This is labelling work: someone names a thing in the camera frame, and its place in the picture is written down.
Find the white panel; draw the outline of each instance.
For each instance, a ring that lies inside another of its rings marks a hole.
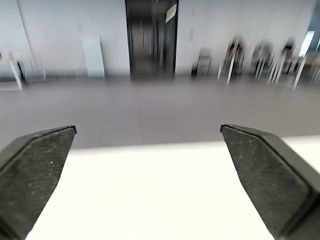
[[[99,36],[83,36],[82,44],[89,77],[103,78],[105,76],[105,66]]]

